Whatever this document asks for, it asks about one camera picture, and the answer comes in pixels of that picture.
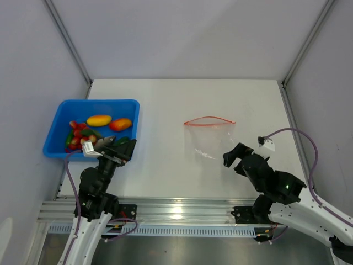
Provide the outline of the green cucumber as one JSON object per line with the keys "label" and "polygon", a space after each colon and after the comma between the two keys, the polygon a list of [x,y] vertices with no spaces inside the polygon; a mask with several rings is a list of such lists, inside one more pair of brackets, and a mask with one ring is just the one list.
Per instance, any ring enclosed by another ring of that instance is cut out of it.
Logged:
{"label": "green cucumber", "polygon": [[122,144],[125,144],[125,143],[129,142],[129,140],[130,140],[129,137],[124,136],[124,137],[122,137],[122,138],[116,140],[116,141],[114,142],[113,146],[120,146],[120,145],[122,145]]}

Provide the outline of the clear zip bag orange zipper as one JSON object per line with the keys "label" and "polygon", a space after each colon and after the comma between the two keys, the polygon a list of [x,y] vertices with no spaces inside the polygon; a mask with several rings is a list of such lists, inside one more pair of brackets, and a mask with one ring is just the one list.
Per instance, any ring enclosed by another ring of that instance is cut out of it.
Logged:
{"label": "clear zip bag orange zipper", "polygon": [[236,122],[218,116],[202,116],[184,122],[185,150],[196,159],[218,160],[233,143]]}

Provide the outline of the grey toy fish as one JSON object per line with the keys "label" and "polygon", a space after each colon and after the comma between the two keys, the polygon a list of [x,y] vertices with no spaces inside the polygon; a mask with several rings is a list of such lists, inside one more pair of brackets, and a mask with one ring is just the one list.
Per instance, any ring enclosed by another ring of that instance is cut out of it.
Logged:
{"label": "grey toy fish", "polygon": [[111,145],[114,144],[115,139],[116,139],[115,135],[103,137],[103,138],[97,140],[97,142],[95,143],[94,147],[98,148],[98,147],[101,147],[101,146],[111,146]]}

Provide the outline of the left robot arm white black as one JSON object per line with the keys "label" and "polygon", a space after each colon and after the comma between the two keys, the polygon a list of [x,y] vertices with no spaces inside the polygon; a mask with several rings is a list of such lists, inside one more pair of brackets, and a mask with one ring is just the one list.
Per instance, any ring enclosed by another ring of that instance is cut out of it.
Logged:
{"label": "left robot arm white black", "polygon": [[79,187],[71,185],[76,208],[73,225],[59,264],[91,264],[106,226],[111,222],[137,224],[136,206],[120,205],[117,196],[107,192],[115,170],[131,160],[136,140],[117,140],[114,136],[88,140],[82,144],[84,157],[96,158],[96,167],[80,175]]}

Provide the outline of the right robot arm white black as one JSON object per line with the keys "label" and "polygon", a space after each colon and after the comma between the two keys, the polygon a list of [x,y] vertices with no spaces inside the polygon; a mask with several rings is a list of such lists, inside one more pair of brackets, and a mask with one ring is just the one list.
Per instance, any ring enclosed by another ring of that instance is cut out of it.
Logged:
{"label": "right robot arm white black", "polygon": [[235,172],[247,177],[259,193],[252,207],[253,219],[291,227],[320,241],[337,258],[351,264],[352,217],[317,196],[301,179],[271,168],[268,160],[274,152],[275,144],[265,140],[256,150],[238,143],[223,154],[225,167],[240,160]]}

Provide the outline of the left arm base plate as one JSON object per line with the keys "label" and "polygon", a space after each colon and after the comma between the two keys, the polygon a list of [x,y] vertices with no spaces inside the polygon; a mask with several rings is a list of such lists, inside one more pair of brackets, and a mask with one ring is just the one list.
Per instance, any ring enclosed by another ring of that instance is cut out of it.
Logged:
{"label": "left arm base plate", "polygon": [[112,218],[128,218],[136,219],[137,214],[137,205],[136,204],[119,204],[118,206],[113,207]]}

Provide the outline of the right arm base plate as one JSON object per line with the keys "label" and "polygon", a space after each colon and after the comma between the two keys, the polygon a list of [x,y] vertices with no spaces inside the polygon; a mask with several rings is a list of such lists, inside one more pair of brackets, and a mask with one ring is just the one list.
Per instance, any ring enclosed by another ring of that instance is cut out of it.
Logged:
{"label": "right arm base plate", "polygon": [[234,206],[231,215],[236,224],[271,224],[269,219],[255,217],[251,206]]}

